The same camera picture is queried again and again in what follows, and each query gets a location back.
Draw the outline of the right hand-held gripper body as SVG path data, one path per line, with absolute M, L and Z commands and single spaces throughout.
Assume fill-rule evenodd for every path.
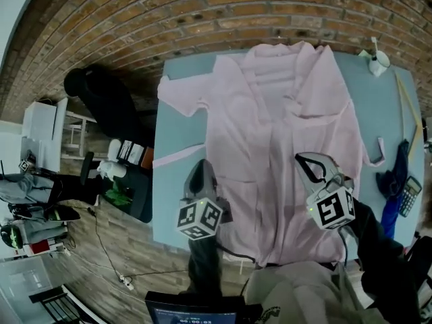
M 353 180 L 339 173 L 307 197 L 308 213 L 319 228 L 334 230 L 355 219 L 353 190 Z

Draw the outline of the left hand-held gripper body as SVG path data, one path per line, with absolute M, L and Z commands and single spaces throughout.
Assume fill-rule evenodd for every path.
M 183 202 L 178 211 L 176 231 L 190 240 L 215 236 L 222 223 L 232 222 L 230 204 L 224 198 L 202 198 Z

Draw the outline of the pink robe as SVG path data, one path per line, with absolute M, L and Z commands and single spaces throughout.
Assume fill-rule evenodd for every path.
M 370 163 L 330 47 L 261 44 L 219 55 L 208 74 L 162 77 L 158 98 L 187 117 L 207 111 L 207 159 L 233 217 L 217 232 L 224 249 L 262 266 L 343 259 L 339 234 L 306 208 L 294 165 L 296 153 L 323 153 L 359 185 Z

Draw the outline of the person's right forearm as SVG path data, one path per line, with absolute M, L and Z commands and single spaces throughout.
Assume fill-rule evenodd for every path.
M 414 273 L 404 258 L 404 247 L 384 234 L 369 206 L 356 199 L 353 204 L 356 218 L 348 227 L 358 244 L 362 288 L 374 303 L 361 307 L 339 265 L 332 277 L 340 291 L 338 324 L 421 324 Z

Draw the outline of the person's left forearm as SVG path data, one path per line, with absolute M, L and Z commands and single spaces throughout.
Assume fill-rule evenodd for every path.
M 215 236 L 199 240 L 189 240 L 190 258 L 188 277 L 189 294 L 219 298 L 221 291 L 221 265 Z

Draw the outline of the orange book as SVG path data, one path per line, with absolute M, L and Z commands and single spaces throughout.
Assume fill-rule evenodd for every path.
M 142 155 L 140 166 L 143 169 L 152 169 L 154 159 L 154 149 L 151 147 L 146 147 L 145 152 Z

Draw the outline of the bright blue cloth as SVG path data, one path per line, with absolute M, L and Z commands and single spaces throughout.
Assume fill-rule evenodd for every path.
M 381 217 L 381 225 L 386 237 L 394 239 L 396 221 L 402 204 L 402 195 L 387 199 Z

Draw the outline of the navy cloth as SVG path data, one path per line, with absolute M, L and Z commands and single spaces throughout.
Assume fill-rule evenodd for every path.
M 386 200 L 399 197 L 404 189 L 408 177 L 408 149 L 409 142 L 403 140 L 398 146 L 393 169 L 375 174 L 377 187 Z

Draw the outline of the black and white printed box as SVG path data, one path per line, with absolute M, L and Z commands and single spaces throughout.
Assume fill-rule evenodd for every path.
M 143 146 L 129 140 L 124 140 L 121 143 L 117 159 L 124 163 L 140 165 L 144 152 L 145 148 Z

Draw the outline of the green plant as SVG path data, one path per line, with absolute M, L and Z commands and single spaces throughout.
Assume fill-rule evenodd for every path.
M 112 187 L 104 193 L 104 198 L 115 207 L 124 207 L 132 203 L 132 199 L 119 187 L 113 183 Z

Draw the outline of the black calculator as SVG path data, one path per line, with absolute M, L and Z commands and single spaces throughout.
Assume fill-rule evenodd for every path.
M 422 189 L 420 182 L 416 178 L 412 176 L 407 178 L 399 210 L 401 216 L 407 217 L 409 215 Z

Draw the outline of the white toy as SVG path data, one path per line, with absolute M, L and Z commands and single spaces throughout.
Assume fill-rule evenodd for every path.
M 113 139 L 109 143 L 107 158 L 100 161 L 97 171 L 103 178 L 109 178 L 112 182 L 114 177 L 124 178 L 127 173 L 125 165 L 118 163 L 117 155 L 122 146 L 122 142 Z

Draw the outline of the black monitor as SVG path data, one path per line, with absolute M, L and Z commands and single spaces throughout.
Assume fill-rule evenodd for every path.
M 153 324 L 253 324 L 263 311 L 242 296 L 148 292 L 144 302 Z

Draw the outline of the person's beige vest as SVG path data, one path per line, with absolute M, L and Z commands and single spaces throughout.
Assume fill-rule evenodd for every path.
M 244 298 L 263 308 L 255 324 L 389 324 L 360 303 L 341 263 L 333 271 L 313 261 L 256 270 Z

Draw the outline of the black office chair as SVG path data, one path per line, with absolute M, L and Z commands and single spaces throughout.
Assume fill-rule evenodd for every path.
M 414 234 L 414 243 L 405 254 L 405 259 L 410 265 L 417 295 L 427 286 L 432 291 L 432 277 L 429 271 L 432 269 L 432 237 Z M 429 300 L 420 307 L 421 324 L 432 324 L 432 295 Z

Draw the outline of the white mug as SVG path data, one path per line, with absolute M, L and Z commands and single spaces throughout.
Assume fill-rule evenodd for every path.
M 383 51 L 376 51 L 369 60 L 369 71 L 375 77 L 380 77 L 391 66 L 389 57 Z

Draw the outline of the black high-back chair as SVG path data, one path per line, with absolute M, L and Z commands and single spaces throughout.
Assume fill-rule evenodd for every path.
M 78 97 L 97 121 L 102 132 L 110 139 L 129 140 L 154 149 L 155 131 L 141 122 L 141 117 L 155 115 L 155 110 L 137 111 L 125 84 L 104 68 L 90 65 L 84 69 L 72 69 L 63 81 L 65 92 Z M 132 199 L 128 206 L 117 207 L 143 223 L 153 218 L 153 168 L 143 169 L 118 160 L 125 165 L 124 178 L 114 177 L 113 183 L 122 187 Z

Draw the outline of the white wooden rack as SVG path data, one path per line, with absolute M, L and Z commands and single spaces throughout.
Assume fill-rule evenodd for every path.
M 96 122 L 97 121 L 91 117 L 86 117 L 71 111 L 66 111 L 63 130 L 66 131 L 68 140 L 63 145 L 63 151 L 61 154 L 62 159 L 84 159 L 87 127 L 89 123 L 95 124 Z

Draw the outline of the black slatted chair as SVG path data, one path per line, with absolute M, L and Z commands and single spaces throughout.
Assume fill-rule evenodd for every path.
M 55 324 L 93 324 L 61 287 L 30 295 L 29 299 L 33 304 L 41 304 Z

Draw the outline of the white cabinet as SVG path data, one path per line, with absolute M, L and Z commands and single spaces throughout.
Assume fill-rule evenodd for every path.
M 36 166 L 59 172 L 61 142 L 68 99 L 55 105 L 33 102 L 25 110 L 22 124 L 21 158 L 28 151 L 36 157 Z

